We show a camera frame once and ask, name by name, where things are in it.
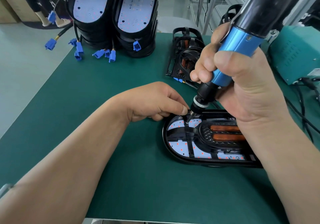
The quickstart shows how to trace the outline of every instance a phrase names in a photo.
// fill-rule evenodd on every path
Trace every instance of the cardboard box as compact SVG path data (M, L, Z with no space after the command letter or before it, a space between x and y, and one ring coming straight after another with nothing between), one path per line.
M30 8L26 0L7 0L23 22L38 22L39 17Z
M7 0L0 0L0 24L17 23L20 19Z

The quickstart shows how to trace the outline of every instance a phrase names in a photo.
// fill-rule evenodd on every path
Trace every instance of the blue connector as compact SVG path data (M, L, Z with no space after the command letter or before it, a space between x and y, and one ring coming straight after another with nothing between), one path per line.
M133 50L134 50L134 51L139 51L139 50L141 50L141 46L140 46L140 44L139 44L138 41L135 41L135 42L133 43Z
M96 53L92 54L92 56L95 56L96 58L100 58L105 54L104 50L99 50Z
M74 47L76 47L77 46L77 39L74 38L74 39L70 40L70 42L68 44L72 44Z
M80 53L83 53L83 49L82 49L82 44L81 44L81 42L76 42L76 46L77 46L77 51L78 51L78 53L80 54Z
M179 82L181 82L181 83L183 82L182 79L179 79L179 78L176 78L176 77L174 77L174 79L177 80L177 81L179 81Z
M56 21L56 13L54 11L51 11L49 16L48 16L48 20L54 24L54 22Z
M116 51L112 50L109 57L109 63L116 60Z
M51 39L44 45L44 47L45 47L46 50L49 49L50 51L52 51L52 50L54 49L54 47L55 47L56 44L57 44L57 41L51 38Z
M107 50L105 51L105 57L107 57L107 58L110 57L110 50L109 50L109 49L107 49Z
M81 56L80 56L80 54L79 54L79 52L77 52L77 51L74 52L74 56L75 56L75 58L76 58L77 60L81 60L81 59L82 59Z

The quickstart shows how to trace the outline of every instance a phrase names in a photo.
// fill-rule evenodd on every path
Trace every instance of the hand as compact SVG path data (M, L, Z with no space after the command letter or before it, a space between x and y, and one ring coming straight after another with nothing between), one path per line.
M170 113L186 115L189 108L177 91L163 82L130 89L114 98L125 105L128 119L133 122L146 117L160 121Z
M275 122L288 117L289 112L267 59L260 48L250 58L236 52L217 52L229 24L219 26L195 65L190 77L196 82L208 82L212 71L218 68L232 76L234 84L218 95L217 100L232 114L242 131L246 128Z

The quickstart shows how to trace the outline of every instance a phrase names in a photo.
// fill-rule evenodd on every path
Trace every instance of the left hand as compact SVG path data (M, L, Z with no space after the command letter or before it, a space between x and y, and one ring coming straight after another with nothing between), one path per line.
M170 113L186 115L189 109L178 92L163 82L130 89L114 96L114 99L124 104L128 119L132 122L146 117L160 121Z

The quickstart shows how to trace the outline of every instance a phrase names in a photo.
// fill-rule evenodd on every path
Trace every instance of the forearm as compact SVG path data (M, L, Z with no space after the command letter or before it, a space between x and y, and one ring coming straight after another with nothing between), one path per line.
M285 207L290 223L320 218L320 152L290 115L247 136Z
M107 101L0 200L0 223L82 223L128 123Z

